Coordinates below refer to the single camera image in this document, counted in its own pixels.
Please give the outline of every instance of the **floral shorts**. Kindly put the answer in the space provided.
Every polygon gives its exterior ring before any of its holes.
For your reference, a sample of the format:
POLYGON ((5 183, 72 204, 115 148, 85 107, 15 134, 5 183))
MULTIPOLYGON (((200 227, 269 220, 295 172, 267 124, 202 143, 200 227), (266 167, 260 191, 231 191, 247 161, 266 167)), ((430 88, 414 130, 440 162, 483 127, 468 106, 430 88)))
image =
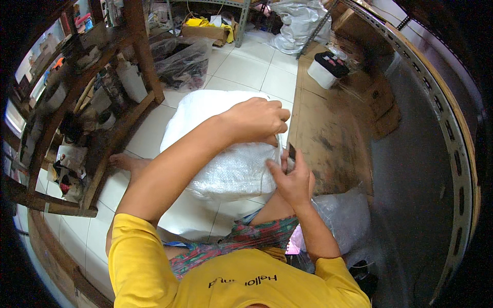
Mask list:
POLYGON ((190 251, 170 260, 176 277, 181 280, 189 270, 209 259, 246 248, 262 250, 273 258, 286 262, 284 253, 289 238, 298 225, 298 218, 290 216, 250 226, 249 223, 259 211, 235 221, 231 233, 217 243, 187 243, 190 251))

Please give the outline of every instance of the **plastic bag with clothes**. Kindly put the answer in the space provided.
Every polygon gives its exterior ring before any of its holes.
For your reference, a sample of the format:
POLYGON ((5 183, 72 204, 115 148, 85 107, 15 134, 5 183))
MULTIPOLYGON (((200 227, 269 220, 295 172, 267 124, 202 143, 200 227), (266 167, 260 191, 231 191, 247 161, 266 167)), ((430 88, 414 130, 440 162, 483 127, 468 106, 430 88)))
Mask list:
POLYGON ((168 90, 200 89, 206 80, 213 39, 174 37, 152 44, 151 53, 159 80, 168 90))
MULTIPOLYGON (((253 97, 266 94, 246 91, 198 90, 185 96, 168 122, 161 142, 164 151, 208 118, 253 97)), ((190 181, 187 190, 207 201, 231 202, 272 193, 276 183, 265 166, 267 159, 281 162, 282 143, 239 143, 217 154, 190 181)))
MULTIPOLYGON (((352 188, 343 194, 316 196, 312 199, 312 205, 332 231, 343 255, 365 236, 370 227, 368 201, 360 187, 352 188)), ((293 232, 290 244, 306 251, 299 226, 293 232)))
MULTIPOLYGON (((284 0, 272 3, 270 7, 281 17, 284 25, 269 45, 286 54, 299 53, 327 13, 319 0, 284 0)), ((329 17, 315 38, 317 42, 326 44, 329 41, 331 24, 332 18, 329 17)))

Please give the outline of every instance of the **hand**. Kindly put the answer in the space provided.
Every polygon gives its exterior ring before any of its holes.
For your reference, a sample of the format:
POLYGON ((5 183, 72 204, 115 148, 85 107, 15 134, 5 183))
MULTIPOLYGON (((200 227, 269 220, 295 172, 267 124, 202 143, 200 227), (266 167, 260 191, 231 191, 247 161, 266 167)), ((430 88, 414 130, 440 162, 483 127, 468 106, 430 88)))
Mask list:
POLYGON ((264 142, 287 131, 289 110, 280 101, 254 97, 219 115, 233 143, 264 142))
POLYGON ((303 159, 301 149, 296 149, 294 170, 287 175, 283 172, 285 168, 283 161, 283 166, 279 166, 272 160, 268 160, 266 165, 276 181, 279 193, 295 211, 300 206, 310 204, 315 177, 303 159))

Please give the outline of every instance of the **yellow t-shirt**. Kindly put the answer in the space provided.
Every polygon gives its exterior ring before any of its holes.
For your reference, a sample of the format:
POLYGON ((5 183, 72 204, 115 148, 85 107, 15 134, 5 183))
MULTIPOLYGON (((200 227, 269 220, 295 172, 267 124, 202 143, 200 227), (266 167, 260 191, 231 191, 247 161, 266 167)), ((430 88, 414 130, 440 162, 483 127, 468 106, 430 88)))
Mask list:
POLYGON ((318 259, 312 275, 242 249, 204 262, 180 282, 154 227, 128 214, 115 216, 108 266, 115 307, 370 307, 342 258, 318 259))

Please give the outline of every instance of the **white tile floor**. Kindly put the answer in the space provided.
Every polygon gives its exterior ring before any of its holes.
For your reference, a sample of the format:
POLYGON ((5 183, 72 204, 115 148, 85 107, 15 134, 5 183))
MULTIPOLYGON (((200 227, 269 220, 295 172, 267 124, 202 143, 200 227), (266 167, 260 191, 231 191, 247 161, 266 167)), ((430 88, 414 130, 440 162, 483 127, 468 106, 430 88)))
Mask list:
MULTIPOLYGON (((241 48, 227 44, 214 47, 209 59, 205 89, 244 90, 266 93, 279 100, 290 111, 293 108, 297 61, 294 57, 262 44, 262 39, 245 35, 241 48)), ((187 93, 165 91, 166 99, 142 123, 125 153, 142 158, 159 154, 167 122, 173 117, 179 101, 187 93)), ((282 136, 286 143, 287 133, 282 136)), ((39 173, 36 190, 60 197, 57 185, 46 180, 47 172, 39 173)), ((105 253, 106 232, 130 180, 126 171, 115 170, 106 182, 98 202, 95 218, 45 214, 44 219, 60 243, 81 265, 88 279, 108 298, 114 294, 108 276, 105 253)), ((227 235, 234 219, 261 208, 268 196, 231 203, 206 203, 184 192, 159 221, 159 227, 189 240, 215 240, 227 235)), ((18 206, 16 224, 28 232, 27 209, 18 206)))

